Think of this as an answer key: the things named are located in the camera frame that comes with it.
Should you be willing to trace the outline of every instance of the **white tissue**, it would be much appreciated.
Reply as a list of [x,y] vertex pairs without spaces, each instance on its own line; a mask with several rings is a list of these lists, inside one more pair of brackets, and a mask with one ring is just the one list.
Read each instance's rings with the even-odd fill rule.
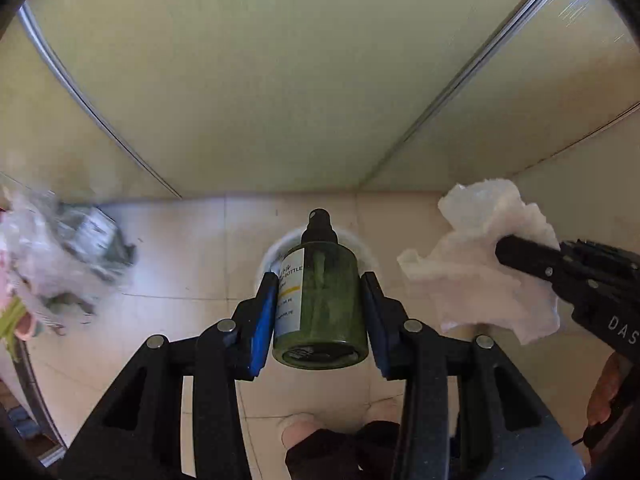
[[505,267],[495,256],[498,240],[510,234],[559,249],[538,206],[525,204],[509,180],[485,180],[456,185],[438,208],[453,231],[426,258],[408,249],[398,263],[412,288],[430,298],[442,331],[489,323],[513,330],[521,344],[557,331],[551,284]]

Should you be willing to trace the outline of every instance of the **green spray bottle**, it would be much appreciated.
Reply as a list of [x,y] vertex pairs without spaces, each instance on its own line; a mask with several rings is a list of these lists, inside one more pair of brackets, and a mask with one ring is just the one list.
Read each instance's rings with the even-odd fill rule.
[[293,368],[331,370],[367,357],[358,261],[338,243],[327,211],[310,213],[279,277],[274,358]]

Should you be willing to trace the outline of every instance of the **human hand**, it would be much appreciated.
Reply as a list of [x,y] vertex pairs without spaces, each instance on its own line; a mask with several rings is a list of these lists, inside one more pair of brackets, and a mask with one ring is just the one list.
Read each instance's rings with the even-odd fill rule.
[[[591,393],[591,398],[589,399],[587,406],[587,422],[589,426],[601,424],[609,420],[609,417],[611,416],[611,401],[619,393],[620,387],[622,386],[623,381],[625,381],[625,378],[629,374],[631,368],[631,362],[622,357],[622,355],[613,353],[609,356],[609,359],[607,359],[607,362],[602,369],[600,378]],[[617,422],[609,428],[603,437],[601,437],[601,440],[596,444],[596,446],[589,450],[591,463],[596,462],[604,450],[607,449],[607,446],[611,443],[613,437],[620,429],[629,408],[630,406],[625,410],[626,413],[623,412]]]

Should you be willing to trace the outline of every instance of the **metal screw head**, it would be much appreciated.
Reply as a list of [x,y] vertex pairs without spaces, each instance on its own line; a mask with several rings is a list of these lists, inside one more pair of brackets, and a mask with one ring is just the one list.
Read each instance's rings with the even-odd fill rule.
[[489,348],[494,347],[494,340],[487,335],[481,334],[478,337],[476,337],[476,344],[480,348],[484,348],[485,350],[488,350]]
[[220,332],[233,332],[236,329],[236,322],[233,319],[221,319],[218,322]]
[[153,350],[155,350],[156,348],[160,348],[163,344],[164,337],[162,337],[161,335],[149,336],[149,338],[146,340],[146,345]]
[[417,319],[407,319],[403,326],[407,332],[418,333],[422,330],[422,323]]

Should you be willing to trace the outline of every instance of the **bottle label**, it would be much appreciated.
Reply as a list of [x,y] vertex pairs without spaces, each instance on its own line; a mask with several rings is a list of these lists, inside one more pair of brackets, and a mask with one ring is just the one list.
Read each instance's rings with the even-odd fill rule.
[[274,329],[276,337],[300,330],[304,268],[304,249],[292,252],[282,261],[279,275],[278,306],[276,307],[276,326]]

